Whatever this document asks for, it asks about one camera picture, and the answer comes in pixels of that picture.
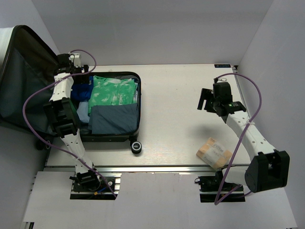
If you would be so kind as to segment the royal blue towel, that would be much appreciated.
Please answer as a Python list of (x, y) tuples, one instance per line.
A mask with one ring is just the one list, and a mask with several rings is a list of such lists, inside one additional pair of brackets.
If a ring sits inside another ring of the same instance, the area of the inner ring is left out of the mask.
[(93, 76), (89, 76), (89, 83), (73, 83), (71, 99), (80, 102), (88, 101), (91, 98), (93, 87)]

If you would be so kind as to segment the green white tie-dye shirt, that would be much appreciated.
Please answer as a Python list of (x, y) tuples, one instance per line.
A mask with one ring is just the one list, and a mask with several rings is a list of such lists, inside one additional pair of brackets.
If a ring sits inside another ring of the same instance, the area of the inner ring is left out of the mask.
[(93, 76), (93, 89), (88, 101), (88, 114), (94, 106), (127, 105), (136, 103), (138, 83), (132, 79)]

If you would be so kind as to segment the light blue garment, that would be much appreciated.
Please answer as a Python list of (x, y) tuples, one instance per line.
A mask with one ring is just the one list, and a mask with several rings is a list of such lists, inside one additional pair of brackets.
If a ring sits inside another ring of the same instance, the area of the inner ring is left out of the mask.
[(79, 117), (79, 120), (83, 124), (90, 124), (90, 114), (88, 113), (88, 101), (80, 102), (77, 114)]

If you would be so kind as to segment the slate blue garment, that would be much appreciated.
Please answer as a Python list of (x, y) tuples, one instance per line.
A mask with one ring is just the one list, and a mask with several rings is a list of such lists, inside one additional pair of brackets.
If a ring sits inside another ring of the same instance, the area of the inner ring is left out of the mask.
[(137, 104), (96, 105), (91, 108), (88, 129), (95, 135), (133, 133), (139, 124)]

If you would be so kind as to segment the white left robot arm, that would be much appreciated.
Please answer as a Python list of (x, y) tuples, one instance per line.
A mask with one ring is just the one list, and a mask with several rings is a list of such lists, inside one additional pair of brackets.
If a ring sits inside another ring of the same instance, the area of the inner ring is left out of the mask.
[(65, 143), (69, 152), (73, 153), (76, 174), (86, 174), (93, 163), (86, 155), (80, 136), (80, 121), (71, 101), (71, 90), (74, 73), (82, 73), (81, 57), (78, 53), (58, 55), (59, 66), (55, 70), (56, 82), (52, 96), (43, 108), (53, 132)]

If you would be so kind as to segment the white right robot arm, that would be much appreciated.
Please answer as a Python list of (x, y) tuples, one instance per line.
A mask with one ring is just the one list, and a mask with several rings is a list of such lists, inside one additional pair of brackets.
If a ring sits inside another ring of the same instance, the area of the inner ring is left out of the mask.
[(224, 168), (215, 178), (220, 190), (227, 190), (232, 183), (247, 186), (253, 193), (285, 187), (288, 180), (290, 157), (278, 151), (262, 136), (239, 101), (233, 101), (228, 82), (214, 83), (213, 89), (201, 90), (197, 107), (216, 113), (241, 138), (251, 163), (246, 168)]

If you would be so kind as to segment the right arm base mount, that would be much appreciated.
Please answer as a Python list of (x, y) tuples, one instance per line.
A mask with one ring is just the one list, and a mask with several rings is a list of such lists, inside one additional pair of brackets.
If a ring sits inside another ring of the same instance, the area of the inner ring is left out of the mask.
[[(216, 194), (221, 183), (221, 179), (216, 176), (200, 176), (194, 180), (194, 183), (199, 185), (199, 194), (201, 203), (214, 203)], [(234, 189), (237, 185), (233, 183), (224, 183), (219, 198), (222, 198), (229, 191)], [(244, 188), (239, 187), (237, 190), (232, 192), (222, 202), (234, 203), (234, 202), (245, 202)]]

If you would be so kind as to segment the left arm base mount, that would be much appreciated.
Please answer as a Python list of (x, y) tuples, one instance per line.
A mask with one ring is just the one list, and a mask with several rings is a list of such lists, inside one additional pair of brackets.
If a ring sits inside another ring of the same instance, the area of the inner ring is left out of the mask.
[(115, 200), (115, 177), (105, 177), (105, 180), (88, 171), (69, 177), (72, 180), (70, 199), (72, 200)]

